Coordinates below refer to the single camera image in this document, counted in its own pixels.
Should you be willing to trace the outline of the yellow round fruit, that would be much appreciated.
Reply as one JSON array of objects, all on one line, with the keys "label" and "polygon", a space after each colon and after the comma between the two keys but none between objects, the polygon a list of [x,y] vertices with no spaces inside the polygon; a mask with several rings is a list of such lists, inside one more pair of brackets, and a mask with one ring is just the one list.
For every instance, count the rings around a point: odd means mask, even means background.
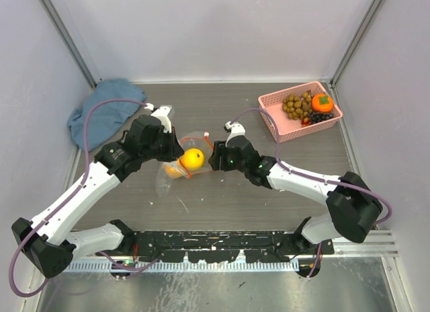
[{"label": "yellow round fruit", "polygon": [[205,157],[201,150],[191,148],[185,151],[180,160],[186,169],[196,171],[204,165]]}]

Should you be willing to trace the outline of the clear zip top bag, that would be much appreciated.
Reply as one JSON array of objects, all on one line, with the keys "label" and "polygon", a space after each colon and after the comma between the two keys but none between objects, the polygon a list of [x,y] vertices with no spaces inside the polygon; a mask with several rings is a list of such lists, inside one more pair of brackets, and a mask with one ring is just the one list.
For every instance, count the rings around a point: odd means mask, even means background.
[{"label": "clear zip top bag", "polygon": [[208,160],[212,155],[214,144],[210,140],[210,133],[207,130],[191,132],[183,136],[182,138],[180,138],[179,143],[182,146],[184,151],[191,148],[197,148],[201,150],[205,157],[204,165],[199,170],[189,171],[181,163],[180,159],[182,156],[177,161],[162,162],[157,172],[156,184],[155,184],[156,193],[160,197],[168,195],[169,190],[173,184],[173,181],[177,180],[177,179],[173,180],[167,176],[163,167],[164,165],[167,164],[167,165],[177,167],[177,169],[183,173],[183,177],[181,178],[187,178],[187,179],[191,179],[193,176],[197,174],[209,173],[212,171],[212,168],[208,163]]}]

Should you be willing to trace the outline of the orange-yellow peach fruit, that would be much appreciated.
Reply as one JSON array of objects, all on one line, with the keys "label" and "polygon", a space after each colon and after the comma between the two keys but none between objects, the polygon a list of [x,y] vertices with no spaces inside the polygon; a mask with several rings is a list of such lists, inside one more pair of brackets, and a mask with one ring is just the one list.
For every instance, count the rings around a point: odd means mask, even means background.
[{"label": "orange-yellow peach fruit", "polygon": [[167,165],[167,164],[164,165],[163,167],[164,167],[165,173],[167,174],[167,176],[169,178],[171,178],[171,179],[174,180],[174,179],[183,177],[183,173],[181,171],[179,171],[177,169],[177,167],[171,166],[171,165]]}]

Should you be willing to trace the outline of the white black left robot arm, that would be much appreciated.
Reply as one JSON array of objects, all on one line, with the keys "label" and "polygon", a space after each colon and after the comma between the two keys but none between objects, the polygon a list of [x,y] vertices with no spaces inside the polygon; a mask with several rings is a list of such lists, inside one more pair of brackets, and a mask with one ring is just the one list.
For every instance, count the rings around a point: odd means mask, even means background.
[{"label": "white black left robot arm", "polygon": [[120,220],[81,232],[72,228],[98,200],[143,163],[153,159],[171,162],[183,153],[164,108],[139,116],[120,140],[100,149],[88,172],[59,199],[33,219],[19,218],[12,224],[22,253],[45,278],[54,278],[73,260],[100,251],[130,254],[136,232]]}]

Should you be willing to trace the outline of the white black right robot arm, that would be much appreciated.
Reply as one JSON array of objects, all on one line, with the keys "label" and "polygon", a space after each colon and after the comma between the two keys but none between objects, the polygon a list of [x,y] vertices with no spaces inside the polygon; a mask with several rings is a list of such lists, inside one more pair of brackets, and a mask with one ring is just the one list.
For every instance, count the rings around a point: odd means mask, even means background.
[{"label": "white black right robot arm", "polygon": [[260,155],[243,135],[216,141],[208,162],[214,171],[237,170],[255,186],[289,191],[325,206],[326,214],[305,218],[294,231],[292,245],[302,254],[339,237],[363,243],[382,213],[380,201],[356,173],[321,175],[288,166]]}]

